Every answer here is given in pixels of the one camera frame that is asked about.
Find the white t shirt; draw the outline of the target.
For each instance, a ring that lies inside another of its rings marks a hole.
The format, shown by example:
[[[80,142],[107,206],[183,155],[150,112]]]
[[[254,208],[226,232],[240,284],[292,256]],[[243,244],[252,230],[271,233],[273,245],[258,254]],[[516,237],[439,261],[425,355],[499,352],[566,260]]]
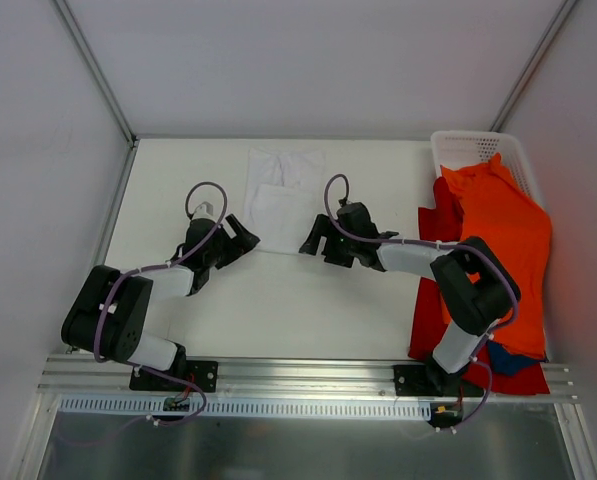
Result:
[[[320,150],[249,151],[244,224],[260,238],[259,249],[299,252],[320,208],[325,166]]]

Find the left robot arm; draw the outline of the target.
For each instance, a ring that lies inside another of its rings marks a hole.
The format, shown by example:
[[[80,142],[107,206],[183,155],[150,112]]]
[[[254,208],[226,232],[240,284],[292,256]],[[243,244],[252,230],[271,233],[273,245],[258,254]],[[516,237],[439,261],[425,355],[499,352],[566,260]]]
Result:
[[[149,306],[197,294],[211,270],[232,264],[259,242],[232,214],[223,223],[191,217],[170,260],[126,272],[93,267],[63,322],[61,339],[99,361],[150,368],[163,389],[175,390],[187,377],[184,348],[144,331]]]

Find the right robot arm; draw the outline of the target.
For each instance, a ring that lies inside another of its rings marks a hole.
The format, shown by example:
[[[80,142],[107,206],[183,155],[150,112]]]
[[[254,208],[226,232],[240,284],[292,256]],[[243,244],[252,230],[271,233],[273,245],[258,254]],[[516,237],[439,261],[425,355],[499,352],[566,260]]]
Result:
[[[379,272],[403,272],[435,282],[450,321],[424,363],[394,375],[395,389],[418,396],[456,396],[463,375],[494,325],[516,314],[521,293],[486,242],[407,239],[378,230],[361,202],[347,203],[332,219],[316,216],[299,248],[350,268],[354,262]]]

